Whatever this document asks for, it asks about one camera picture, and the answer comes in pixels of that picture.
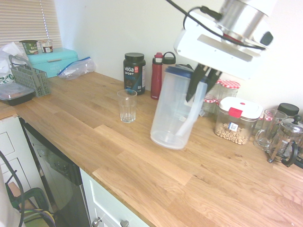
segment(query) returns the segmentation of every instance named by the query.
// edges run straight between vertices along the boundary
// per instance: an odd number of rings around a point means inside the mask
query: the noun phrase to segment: white wall
[[[175,0],[184,9],[206,5],[219,10],[223,0]],[[183,15],[165,0],[55,0],[63,46],[79,58],[91,56],[97,72],[123,80],[127,52],[145,54],[146,88],[150,89],[152,58],[173,51]],[[256,75],[241,83],[238,97],[264,108],[292,103],[303,113],[303,1],[278,0],[268,23],[275,36]],[[177,63],[196,63],[177,56]]]

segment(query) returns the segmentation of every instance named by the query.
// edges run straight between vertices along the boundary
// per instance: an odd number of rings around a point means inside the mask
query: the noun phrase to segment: green basket
[[[27,63],[27,65],[13,66],[13,58],[19,61],[24,61]],[[17,84],[33,88],[37,97],[45,96],[51,93],[47,82],[46,72],[33,68],[29,61],[24,58],[10,55],[9,61],[12,65],[11,71]]]

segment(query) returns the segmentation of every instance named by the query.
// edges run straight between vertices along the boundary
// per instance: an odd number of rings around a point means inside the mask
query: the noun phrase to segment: red water bottle
[[[158,52],[152,59],[151,98],[159,99],[162,86],[162,53]]]

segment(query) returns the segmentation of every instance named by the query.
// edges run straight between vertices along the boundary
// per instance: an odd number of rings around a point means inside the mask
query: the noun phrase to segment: cabinet knob
[[[100,217],[98,217],[97,219],[95,219],[93,222],[92,222],[92,226],[93,227],[97,227],[99,225],[99,222],[102,222],[102,219]]]
[[[121,221],[120,225],[121,225],[121,227],[128,227],[129,226],[129,222],[128,221]]]

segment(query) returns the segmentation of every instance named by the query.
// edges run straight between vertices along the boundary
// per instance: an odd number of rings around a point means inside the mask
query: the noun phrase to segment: black tray
[[[17,97],[17,98],[11,99],[11,100],[1,100],[0,99],[0,101],[7,105],[18,105],[18,104],[25,103],[25,102],[31,100],[34,96],[35,96],[35,92],[33,91],[32,93],[29,93],[25,96]]]

